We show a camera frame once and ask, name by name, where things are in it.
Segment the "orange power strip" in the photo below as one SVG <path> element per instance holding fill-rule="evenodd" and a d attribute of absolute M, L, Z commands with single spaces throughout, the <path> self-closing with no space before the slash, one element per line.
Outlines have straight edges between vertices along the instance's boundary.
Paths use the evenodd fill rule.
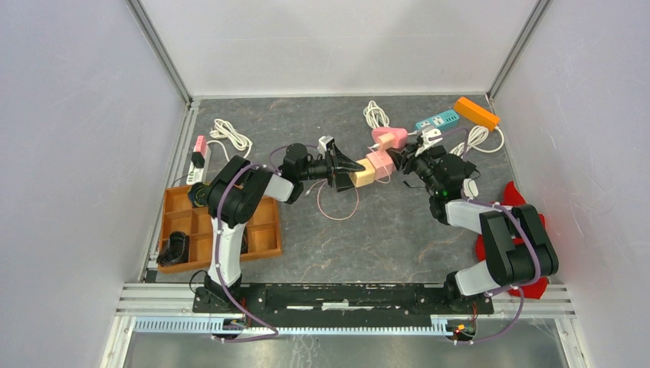
<path fill-rule="evenodd" d="M 455 102 L 453 110 L 460 116 L 463 116 L 480 127 L 487 128 L 489 131 L 495 130 L 501 121 L 498 116 L 469 100 L 467 97 L 460 97 Z"/>

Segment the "pink triangular power strip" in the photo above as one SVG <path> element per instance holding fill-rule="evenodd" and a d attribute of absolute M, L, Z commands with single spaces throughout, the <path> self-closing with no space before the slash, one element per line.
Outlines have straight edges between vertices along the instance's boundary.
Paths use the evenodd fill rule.
<path fill-rule="evenodd" d="M 404 128 L 378 127 L 371 131 L 371 137 L 375 144 L 376 150 L 403 149 L 409 137 L 409 133 Z"/>

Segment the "white square plug adapter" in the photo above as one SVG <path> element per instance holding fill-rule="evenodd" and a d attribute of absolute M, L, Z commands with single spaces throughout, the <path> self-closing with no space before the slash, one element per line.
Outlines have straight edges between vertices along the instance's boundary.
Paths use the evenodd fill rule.
<path fill-rule="evenodd" d="M 462 197 L 464 199 L 476 199 L 479 191 L 474 179 L 465 179 L 462 184 Z"/>

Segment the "dark rolled cloth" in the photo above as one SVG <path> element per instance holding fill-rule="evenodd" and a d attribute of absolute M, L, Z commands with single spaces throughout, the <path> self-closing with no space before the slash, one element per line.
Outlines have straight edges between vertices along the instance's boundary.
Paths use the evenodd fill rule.
<path fill-rule="evenodd" d="M 190 187 L 188 198 L 194 209 L 206 207 L 208 205 L 209 191 L 210 185 L 204 182 L 196 182 Z"/>

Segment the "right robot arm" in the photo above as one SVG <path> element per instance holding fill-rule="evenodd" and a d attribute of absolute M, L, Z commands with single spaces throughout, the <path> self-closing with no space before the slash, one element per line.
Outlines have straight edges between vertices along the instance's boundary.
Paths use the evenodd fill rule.
<path fill-rule="evenodd" d="M 445 280 L 442 300 L 449 311 L 461 313 L 480 294 L 493 296 L 558 272 L 559 258 L 536 208 L 477 200 L 467 188 L 475 164 L 442 146 L 421 154 L 412 146 L 388 154 L 397 170 L 422 180 L 434 219 L 483 238 L 484 259 Z"/>

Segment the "white power strip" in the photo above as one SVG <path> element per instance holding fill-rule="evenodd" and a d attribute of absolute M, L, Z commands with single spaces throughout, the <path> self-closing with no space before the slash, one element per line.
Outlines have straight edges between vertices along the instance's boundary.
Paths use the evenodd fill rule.
<path fill-rule="evenodd" d="M 206 142 L 195 146 L 190 157 L 189 172 L 185 179 L 187 185 L 205 181 L 211 153 L 211 149 Z"/>

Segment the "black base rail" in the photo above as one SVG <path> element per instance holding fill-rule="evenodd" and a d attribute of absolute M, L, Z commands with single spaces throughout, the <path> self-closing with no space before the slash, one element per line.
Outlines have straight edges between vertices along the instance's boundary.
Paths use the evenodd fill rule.
<path fill-rule="evenodd" d="M 230 314 L 227 328 L 430 327 L 433 316 L 457 318 L 494 313 L 491 299 L 455 295 L 444 285 L 405 283 L 250 283 L 233 291 L 194 290 L 197 314 Z"/>

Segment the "black rolled cloth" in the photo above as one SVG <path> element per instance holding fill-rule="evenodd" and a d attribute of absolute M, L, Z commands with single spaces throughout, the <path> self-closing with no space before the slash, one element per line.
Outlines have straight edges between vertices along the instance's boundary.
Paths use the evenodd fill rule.
<path fill-rule="evenodd" d="M 163 242 L 156 259 L 158 266 L 170 267 L 189 261 L 189 236 L 185 232 L 172 232 Z"/>

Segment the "pink cube adapter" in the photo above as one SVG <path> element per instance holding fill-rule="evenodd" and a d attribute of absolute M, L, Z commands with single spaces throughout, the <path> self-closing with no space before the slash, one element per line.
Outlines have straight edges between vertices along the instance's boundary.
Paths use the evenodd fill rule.
<path fill-rule="evenodd" d="M 384 179 L 395 171 L 395 164 L 385 150 L 367 153 L 366 158 L 375 168 L 375 180 Z"/>

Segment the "pink plug adapter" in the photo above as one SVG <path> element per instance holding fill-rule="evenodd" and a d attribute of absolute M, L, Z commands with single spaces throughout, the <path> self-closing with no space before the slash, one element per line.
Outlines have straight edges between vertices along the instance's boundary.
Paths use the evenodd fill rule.
<path fill-rule="evenodd" d="M 207 149 L 207 143 L 206 143 L 205 136 L 203 135 L 197 136 L 193 152 L 200 153 L 202 156 L 204 156 L 206 153 L 206 149 Z"/>

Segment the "red cloth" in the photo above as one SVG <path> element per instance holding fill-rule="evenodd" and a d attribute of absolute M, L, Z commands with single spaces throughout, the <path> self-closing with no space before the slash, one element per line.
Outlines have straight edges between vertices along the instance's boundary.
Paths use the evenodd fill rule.
<path fill-rule="evenodd" d="M 503 191 L 503 198 L 502 198 L 502 205 L 511 205 L 511 206 L 516 206 L 516 205 L 524 205 L 527 204 L 526 199 L 521 195 L 521 193 L 518 191 L 517 187 L 514 184 L 514 181 L 510 181 L 505 187 Z M 484 261 L 486 256 L 485 256 L 485 250 L 484 250 L 484 238 L 482 235 L 479 235 L 477 237 L 477 240 L 474 245 L 474 253 L 477 256 L 477 259 L 479 261 Z M 530 284 L 530 285 L 525 285 L 523 287 L 520 287 L 518 290 L 511 289 L 508 291 L 508 294 L 513 295 L 513 296 L 519 296 L 520 292 L 524 292 L 525 298 L 531 298 L 531 299 L 541 299 L 544 292 L 547 289 L 547 286 L 549 284 L 549 279 L 548 277 L 541 277 L 536 283 Z"/>

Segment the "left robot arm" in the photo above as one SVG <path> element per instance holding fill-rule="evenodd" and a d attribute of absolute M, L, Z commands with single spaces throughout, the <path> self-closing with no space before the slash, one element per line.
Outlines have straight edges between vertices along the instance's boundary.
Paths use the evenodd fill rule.
<path fill-rule="evenodd" d="M 207 207 L 212 220 L 212 260 L 205 288 L 222 312 L 234 311 L 241 302 L 241 242 L 246 225 L 264 197 L 292 204 L 306 181 L 324 180 L 338 192 L 353 188 L 351 173 L 364 166 L 344 155 L 331 136 L 324 136 L 311 155 L 308 146 L 285 147 L 282 164 L 270 169 L 241 156 L 230 159 L 208 186 Z"/>

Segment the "beige cube adapter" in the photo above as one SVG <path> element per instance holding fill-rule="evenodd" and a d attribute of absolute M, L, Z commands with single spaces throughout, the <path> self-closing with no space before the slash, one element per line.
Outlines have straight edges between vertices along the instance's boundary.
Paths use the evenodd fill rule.
<path fill-rule="evenodd" d="M 374 182 L 376 168 L 367 158 L 356 161 L 363 166 L 363 170 L 350 173 L 350 179 L 355 188 L 367 186 Z"/>

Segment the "salmon usb charger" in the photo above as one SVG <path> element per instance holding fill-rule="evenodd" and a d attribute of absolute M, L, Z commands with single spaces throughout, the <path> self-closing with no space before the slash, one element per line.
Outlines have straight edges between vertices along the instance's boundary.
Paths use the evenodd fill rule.
<path fill-rule="evenodd" d="M 387 150 L 393 147 L 396 138 L 393 133 L 384 133 L 376 138 L 376 145 L 378 150 Z"/>

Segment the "teal power strip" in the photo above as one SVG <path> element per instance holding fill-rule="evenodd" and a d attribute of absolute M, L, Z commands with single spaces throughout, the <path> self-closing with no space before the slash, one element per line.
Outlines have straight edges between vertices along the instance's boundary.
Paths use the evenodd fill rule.
<path fill-rule="evenodd" d="M 459 115 L 454 110 L 446 110 L 417 122 L 415 129 L 417 131 L 424 131 L 431 127 L 443 131 L 455 127 L 459 119 Z"/>

